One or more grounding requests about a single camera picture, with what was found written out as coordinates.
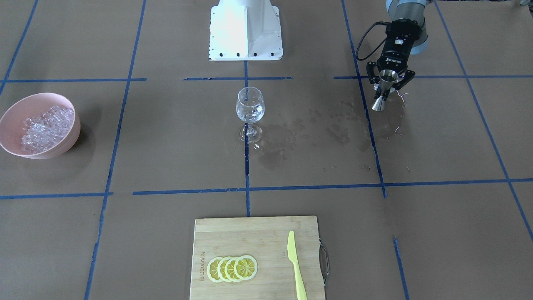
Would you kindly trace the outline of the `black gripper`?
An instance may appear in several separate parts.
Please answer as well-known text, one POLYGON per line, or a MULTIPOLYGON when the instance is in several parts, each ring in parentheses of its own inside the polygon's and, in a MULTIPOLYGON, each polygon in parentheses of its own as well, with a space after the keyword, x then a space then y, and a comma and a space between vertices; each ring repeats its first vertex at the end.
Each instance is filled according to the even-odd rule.
POLYGON ((377 71, 396 72, 397 78, 391 88, 391 93, 394 94, 415 78, 416 72, 408 69, 407 62, 414 43, 421 37, 421 24, 417 21, 380 21, 377 24, 385 26, 386 38, 377 63, 367 62, 366 72, 375 91, 379 91, 381 87, 377 71))

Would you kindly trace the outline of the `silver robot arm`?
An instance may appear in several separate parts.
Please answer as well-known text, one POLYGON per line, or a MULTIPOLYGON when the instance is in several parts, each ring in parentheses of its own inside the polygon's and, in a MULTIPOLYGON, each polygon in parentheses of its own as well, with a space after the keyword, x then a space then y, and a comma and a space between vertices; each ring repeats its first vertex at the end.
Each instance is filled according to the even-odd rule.
POLYGON ((366 65, 368 79, 376 89, 372 109, 385 108, 390 93, 403 88, 414 77, 408 69, 408 59, 423 51, 428 45, 424 10, 426 0, 388 0, 386 9, 391 22, 376 22, 372 26, 384 25, 386 38, 377 61, 366 65))

